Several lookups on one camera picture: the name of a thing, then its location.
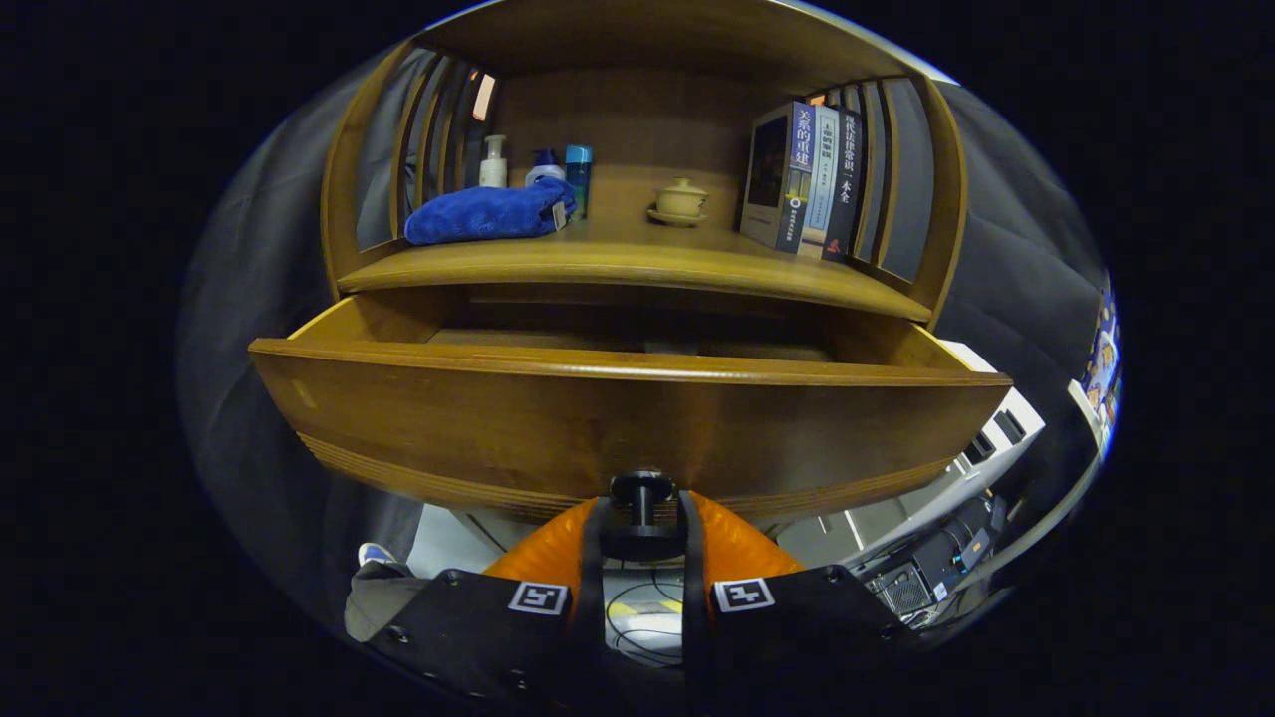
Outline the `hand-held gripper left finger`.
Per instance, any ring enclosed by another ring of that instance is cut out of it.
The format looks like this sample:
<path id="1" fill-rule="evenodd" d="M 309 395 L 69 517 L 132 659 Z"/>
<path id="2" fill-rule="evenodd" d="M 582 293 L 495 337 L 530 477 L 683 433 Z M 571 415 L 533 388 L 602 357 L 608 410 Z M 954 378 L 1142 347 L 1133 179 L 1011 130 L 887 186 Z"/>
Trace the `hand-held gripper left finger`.
<path id="1" fill-rule="evenodd" d="M 361 640 L 391 667 L 476 711 L 578 711 L 574 686 L 603 649 L 601 535 L 593 498 L 541 526 L 483 572 L 432 578 L 388 559 L 361 568 Z"/>

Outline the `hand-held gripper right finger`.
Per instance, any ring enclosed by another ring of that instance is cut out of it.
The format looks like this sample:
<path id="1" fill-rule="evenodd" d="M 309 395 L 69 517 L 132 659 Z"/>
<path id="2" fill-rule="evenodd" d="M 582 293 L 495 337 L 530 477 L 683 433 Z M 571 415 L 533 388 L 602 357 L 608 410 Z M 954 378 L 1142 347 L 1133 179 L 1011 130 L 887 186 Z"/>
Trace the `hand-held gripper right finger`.
<path id="1" fill-rule="evenodd" d="M 692 711 L 856 711 L 905 669 L 912 630 L 839 564 L 801 566 L 723 504 L 680 495 Z"/>

